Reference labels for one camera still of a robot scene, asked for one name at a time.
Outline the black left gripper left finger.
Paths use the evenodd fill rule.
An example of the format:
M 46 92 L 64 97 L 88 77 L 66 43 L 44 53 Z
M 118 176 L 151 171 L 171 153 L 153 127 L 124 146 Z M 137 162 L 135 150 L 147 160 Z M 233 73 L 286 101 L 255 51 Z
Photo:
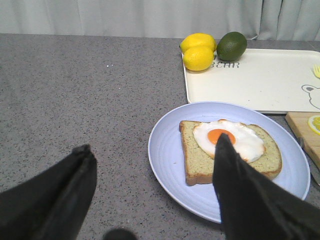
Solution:
M 75 240 L 97 185 L 88 144 L 41 174 L 0 194 L 2 240 Z

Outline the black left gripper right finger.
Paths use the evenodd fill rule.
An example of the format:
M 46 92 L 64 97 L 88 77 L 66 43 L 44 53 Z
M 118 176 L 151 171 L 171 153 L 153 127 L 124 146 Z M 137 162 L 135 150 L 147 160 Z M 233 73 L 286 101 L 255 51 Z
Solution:
M 228 240 L 320 238 L 320 210 L 243 161 L 226 134 L 217 141 L 212 184 Z

